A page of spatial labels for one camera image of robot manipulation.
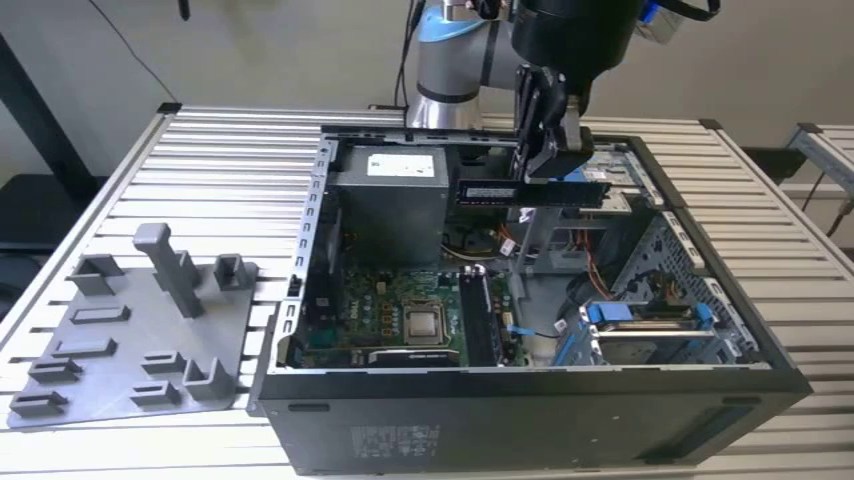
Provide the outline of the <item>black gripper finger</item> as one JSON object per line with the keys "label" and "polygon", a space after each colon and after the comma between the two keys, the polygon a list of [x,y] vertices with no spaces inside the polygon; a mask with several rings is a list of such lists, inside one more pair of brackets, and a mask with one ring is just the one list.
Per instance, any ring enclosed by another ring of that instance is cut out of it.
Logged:
{"label": "black gripper finger", "polygon": [[529,182],[545,183],[579,168],[592,156],[589,129],[580,125],[580,98],[552,102],[533,130],[529,144]]}
{"label": "black gripper finger", "polygon": [[567,104],[563,76],[548,68],[520,65],[515,75],[515,154],[527,179],[563,175],[568,145],[561,120]]}

